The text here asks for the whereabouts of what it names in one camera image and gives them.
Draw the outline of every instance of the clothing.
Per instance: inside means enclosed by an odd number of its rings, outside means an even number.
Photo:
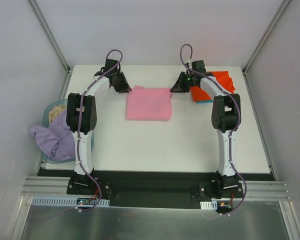
[[[168,121],[172,116],[169,88],[135,86],[127,96],[126,119]]]
[[[64,110],[49,126],[32,126],[31,136],[37,146],[52,160],[62,161],[76,156],[75,140],[67,125],[67,110]]]
[[[54,106],[49,112],[49,124],[52,123],[66,108],[65,105]]]
[[[222,87],[224,87],[227,91],[231,92],[232,94],[236,90],[234,87],[234,83],[232,78],[229,77],[228,71],[213,71],[213,75],[215,76],[216,80],[220,83]],[[200,87],[193,86],[190,87],[192,100],[197,103],[212,103],[211,97]]]

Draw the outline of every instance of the beige cloth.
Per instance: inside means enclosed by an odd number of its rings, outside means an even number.
[[[67,107],[65,105],[54,106],[49,112],[49,124],[52,123]]]

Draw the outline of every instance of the orange cloth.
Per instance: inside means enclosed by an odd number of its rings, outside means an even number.
[[[222,87],[224,87],[227,91],[231,92],[232,94],[234,93],[236,89],[234,87],[232,78],[229,77],[228,71],[213,71],[212,73]],[[211,97],[198,86],[190,87],[190,91],[194,102],[211,100]]]

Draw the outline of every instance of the blue laundry basket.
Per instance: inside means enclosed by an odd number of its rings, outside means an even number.
[[[45,110],[43,113],[43,121],[42,121],[42,126],[45,128],[48,128],[50,123],[49,123],[49,112],[58,105],[65,105],[67,106],[68,104],[68,99],[62,99],[59,101],[55,101],[53,103],[51,103]],[[92,133],[92,137],[91,137],[91,150],[94,148],[95,145],[95,138],[94,138],[94,133]],[[49,158],[43,151],[41,151],[41,156],[43,158],[43,160],[45,160],[47,163],[50,164],[61,164],[61,163],[67,163],[67,162],[72,162],[75,161],[76,158],[70,158],[70,159],[66,159],[66,160],[53,160],[51,158]]]

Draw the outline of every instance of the cable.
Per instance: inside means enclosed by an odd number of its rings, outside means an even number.
[[[77,130],[77,133],[78,133],[78,135],[77,135],[78,136],[78,142],[77,142],[77,146],[76,146],[77,157],[78,157],[78,161],[79,161],[80,167],[82,168],[83,172],[97,186],[98,191],[100,193],[100,196],[99,196],[98,200],[95,201],[95,204],[92,207],[90,207],[88,209],[80,209],[79,212],[89,212],[89,211],[91,211],[92,209],[94,209],[99,204],[100,200],[102,199],[102,192],[101,192],[101,188],[99,186],[99,183],[85,170],[85,168],[84,168],[84,166],[82,164],[81,158],[80,158],[80,129],[81,129],[81,122],[82,122],[82,112],[83,112],[83,105],[84,105],[84,96],[87,94],[88,90],[91,89],[101,78],[103,78],[105,75],[107,75],[108,73],[110,73],[113,69],[115,69],[121,63],[121,61],[122,61],[122,59],[124,57],[123,53],[120,50],[113,49],[113,50],[111,50],[111,51],[108,52],[108,54],[106,55],[106,59],[109,57],[109,55],[112,52],[118,52],[118,53],[120,53],[120,55],[121,55],[120,60],[113,67],[111,67],[108,71],[104,72],[101,76],[99,76],[97,78],[97,80],[94,80],[87,87],[87,89],[83,92],[83,94],[81,95],[81,99],[80,99],[80,112],[79,112],[78,130]]]
[[[199,76],[201,76],[201,77],[203,77],[203,78],[208,79],[208,80],[211,81],[211,82],[212,82],[212,83],[213,83],[213,84],[214,84],[214,85],[215,85],[222,93],[228,95],[228,96],[230,97],[230,99],[233,101],[233,104],[234,104],[234,106],[235,106],[235,108],[236,108],[236,110],[237,110],[237,112],[238,112],[238,122],[237,122],[237,124],[235,125],[235,127],[230,131],[230,133],[229,133],[229,135],[228,135],[228,137],[229,137],[229,162],[230,162],[230,165],[231,165],[231,167],[233,168],[234,172],[235,172],[235,173],[238,175],[238,177],[243,181],[243,184],[244,184],[244,194],[243,194],[243,197],[242,197],[241,201],[239,202],[239,204],[231,211],[231,213],[232,213],[234,210],[236,210],[238,207],[240,207],[240,205],[244,202],[244,200],[245,200],[245,198],[246,198],[246,196],[247,196],[247,183],[246,183],[245,179],[241,176],[241,174],[240,174],[240,173],[237,171],[237,169],[235,168],[235,166],[234,166],[234,164],[233,164],[233,159],[232,159],[232,143],[231,143],[232,141],[231,141],[231,138],[232,138],[232,133],[233,133],[234,131],[236,131],[236,130],[238,129],[239,125],[241,124],[241,112],[240,112],[240,109],[239,109],[239,106],[238,106],[236,100],[234,99],[234,97],[231,95],[230,92],[224,90],[224,89],[220,86],[220,84],[219,84],[217,81],[215,81],[214,79],[212,79],[211,77],[209,77],[209,76],[207,76],[207,75],[205,75],[205,74],[203,74],[203,73],[201,73],[201,72],[195,71],[195,70],[191,69],[189,66],[187,66],[187,65],[185,64],[185,62],[184,62],[184,60],[183,60],[183,58],[182,58],[182,50],[184,49],[185,46],[190,47],[190,50],[191,50],[190,59],[192,58],[192,54],[193,54],[193,48],[192,48],[192,46],[191,46],[190,44],[186,43],[186,44],[183,44],[183,45],[182,45],[182,47],[180,48],[180,60],[181,60],[181,62],[182,62],[182,64],[183,64],[183,66],[184,66],[187,70],[189,70],[190,72],[192,72],[192,73],[194,73],[194,74],[197,74],[197,75],[199,75]]]

